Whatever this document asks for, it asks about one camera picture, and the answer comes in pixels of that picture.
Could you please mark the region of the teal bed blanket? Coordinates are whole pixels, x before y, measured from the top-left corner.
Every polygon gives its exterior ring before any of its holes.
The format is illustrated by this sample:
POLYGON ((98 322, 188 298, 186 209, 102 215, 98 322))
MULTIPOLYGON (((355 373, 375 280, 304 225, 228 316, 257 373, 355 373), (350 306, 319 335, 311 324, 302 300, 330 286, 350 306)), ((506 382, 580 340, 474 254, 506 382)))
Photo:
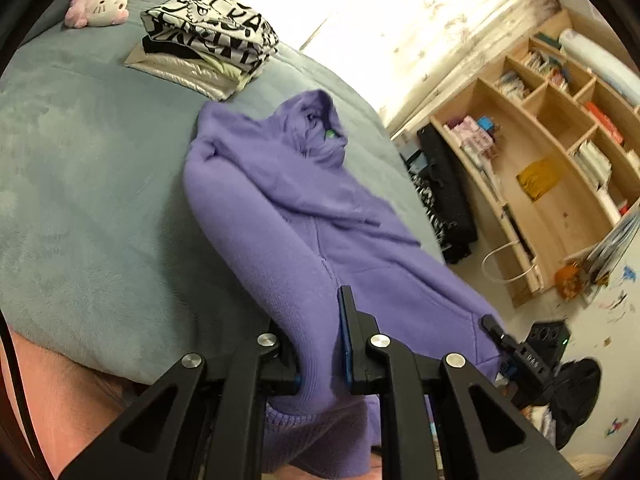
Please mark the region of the teal bed blanket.
POLYGON ((264 312, 183 194, 204 96, 134 70, 126 23, 53 25, 1 78, 1 309, 17 333, 152 384, 189 351, 231 350, 264 312))

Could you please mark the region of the light green folded garment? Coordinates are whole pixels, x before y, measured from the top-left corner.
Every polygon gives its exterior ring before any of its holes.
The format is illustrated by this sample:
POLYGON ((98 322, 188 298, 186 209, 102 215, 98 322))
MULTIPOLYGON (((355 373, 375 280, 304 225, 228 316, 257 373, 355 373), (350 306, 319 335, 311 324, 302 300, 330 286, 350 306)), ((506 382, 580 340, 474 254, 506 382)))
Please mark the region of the light green folded garment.
POLYGON ((254 75, 247 70, 242 70, 242 68, 239 68, 238 66, 221 60, 220 58, 216 58, 216 56, 201 54, 201 59, 209 67, 216 70, 217 73, 220 73, 222 76, 229 80, 233 80, 238 84, 240 82, 249 82, 254 77, 254 75))

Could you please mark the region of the black white patterned cloth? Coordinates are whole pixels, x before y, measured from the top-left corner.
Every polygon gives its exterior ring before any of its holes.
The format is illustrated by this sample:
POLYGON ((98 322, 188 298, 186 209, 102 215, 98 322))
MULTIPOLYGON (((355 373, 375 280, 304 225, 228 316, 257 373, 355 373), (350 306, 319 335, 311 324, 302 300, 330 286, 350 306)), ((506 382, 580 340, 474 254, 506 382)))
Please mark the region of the black white patterned cloth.
POLYGON ((409 171, 411 182, 419 195, 422 207, 425 211, 428 221, 434 229, 440 250, 446 252, 450 247, 449 230, 450 222, 446 220, 439 211, 435 194, 431 185, 420 174, 409 171))

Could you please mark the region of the floral sheer curtain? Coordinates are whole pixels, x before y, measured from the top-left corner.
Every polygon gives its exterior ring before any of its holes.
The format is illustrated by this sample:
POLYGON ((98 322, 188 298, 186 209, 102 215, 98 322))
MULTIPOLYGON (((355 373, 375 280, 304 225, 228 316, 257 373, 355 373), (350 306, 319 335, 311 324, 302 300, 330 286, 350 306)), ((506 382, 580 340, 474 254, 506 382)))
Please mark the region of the floral sheer curtain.
POLYGON ((388 133, 559 10, 556 0, 239 0, 346 81, 388 133))

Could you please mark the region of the wooden bookshelf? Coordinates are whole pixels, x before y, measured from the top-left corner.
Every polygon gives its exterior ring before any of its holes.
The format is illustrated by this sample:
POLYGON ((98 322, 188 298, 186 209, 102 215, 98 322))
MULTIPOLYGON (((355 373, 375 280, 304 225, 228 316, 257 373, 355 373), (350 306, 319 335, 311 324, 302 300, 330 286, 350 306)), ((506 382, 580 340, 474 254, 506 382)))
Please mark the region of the wooden bookshelf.
POLYGON ((634 71, 611 29, 563 10, 484 64, 428 122, 460 160, 490 251, 480 266, 520 306, 598 244, 639 200, 639 107, 597 70, 634 71), (445 124, 470 115, 496 140, 487 159, 457 146, 445 124), (544 157, 563 179, 533 203, 516 175, 544 157))

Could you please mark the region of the cream shiny folded garment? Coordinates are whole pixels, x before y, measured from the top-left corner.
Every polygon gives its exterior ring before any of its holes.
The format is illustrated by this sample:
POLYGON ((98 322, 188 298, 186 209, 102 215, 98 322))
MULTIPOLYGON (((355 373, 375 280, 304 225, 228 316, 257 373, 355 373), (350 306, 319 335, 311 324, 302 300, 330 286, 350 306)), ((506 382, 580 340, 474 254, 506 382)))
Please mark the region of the cream shiny folded garment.
MULTIPOLYGON (((129 53, 124 65, 174 84, 180 84, 218 102, 228 100, 250 83, 249 81, 238 84, 229 80, 205 64, 203 60, 183 60, 166 54, 146 54, 141 42, 129 53)), ((254 75, 252 80, 259 77, 263 71, 262 66, 258 67, 251 73, 254 75)))

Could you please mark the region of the pink white plush toy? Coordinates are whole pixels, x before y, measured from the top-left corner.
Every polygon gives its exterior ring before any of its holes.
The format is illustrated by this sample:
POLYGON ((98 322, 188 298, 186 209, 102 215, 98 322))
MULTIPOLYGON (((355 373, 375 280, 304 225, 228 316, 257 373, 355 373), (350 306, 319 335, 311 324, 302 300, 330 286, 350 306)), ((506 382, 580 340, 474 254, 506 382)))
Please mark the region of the pink white plush toy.
POLYGON ((128 0, 70 0, 64 25, 67 28, 106 27, 128 20, 128 0))

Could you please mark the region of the black white patterned folded garment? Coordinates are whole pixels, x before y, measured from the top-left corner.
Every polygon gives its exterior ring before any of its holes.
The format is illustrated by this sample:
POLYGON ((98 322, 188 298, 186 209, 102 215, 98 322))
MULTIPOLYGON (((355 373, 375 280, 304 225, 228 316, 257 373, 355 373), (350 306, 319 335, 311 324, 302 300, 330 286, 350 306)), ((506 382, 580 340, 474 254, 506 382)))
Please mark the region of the black white patterned folded garment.
POLYGON ((167 0, 140 18, 152 40, 183 44, 250 73, 278 52, 270 23, 238 0, 167 0))

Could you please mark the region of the purple zip hoodie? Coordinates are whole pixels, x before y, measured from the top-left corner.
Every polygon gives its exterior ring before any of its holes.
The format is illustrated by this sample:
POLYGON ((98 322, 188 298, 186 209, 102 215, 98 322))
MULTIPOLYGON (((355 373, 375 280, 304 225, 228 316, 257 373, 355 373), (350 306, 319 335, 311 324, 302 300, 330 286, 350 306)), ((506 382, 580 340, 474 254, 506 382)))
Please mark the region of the purple zip hoodie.
POLYGON ((346 386, 341 286, 413 352, 458 352, 485 376, 498 372, 498 349, 480 328, 490 304, 346 170, 346 145, 331 97, 312 90, 262 119, 205 104, 186 156, 196 221, 288 336, 302 370, 296 396, 268 403, 269 471, 291 464, 321 478, 358 477, 381 442, 378 401, 346 386))

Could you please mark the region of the pink boxes on shelf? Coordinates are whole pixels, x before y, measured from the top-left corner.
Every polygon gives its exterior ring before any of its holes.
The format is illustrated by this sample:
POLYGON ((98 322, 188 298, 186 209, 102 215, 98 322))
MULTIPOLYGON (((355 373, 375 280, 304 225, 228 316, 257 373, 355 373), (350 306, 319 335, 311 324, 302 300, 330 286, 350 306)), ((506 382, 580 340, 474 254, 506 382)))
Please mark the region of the pink boxes on shelf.
POLYGON ((494 137, 470 115, 450 119, 445 127, 462 150, 466 148, 470 153, 487 159, 498 156, 494 137))

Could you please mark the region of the yellow cloth on shelf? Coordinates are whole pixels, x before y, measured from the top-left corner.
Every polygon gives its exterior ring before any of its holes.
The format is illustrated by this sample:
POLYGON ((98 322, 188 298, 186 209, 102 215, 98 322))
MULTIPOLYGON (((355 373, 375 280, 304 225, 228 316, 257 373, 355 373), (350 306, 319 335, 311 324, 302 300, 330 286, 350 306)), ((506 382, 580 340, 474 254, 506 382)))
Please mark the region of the yellow cloth on shelf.
POLYGON ((564 177, 565 167, 559 159, 544 157, 531 162, 516 175, 521 190, 535 203, 564 177))

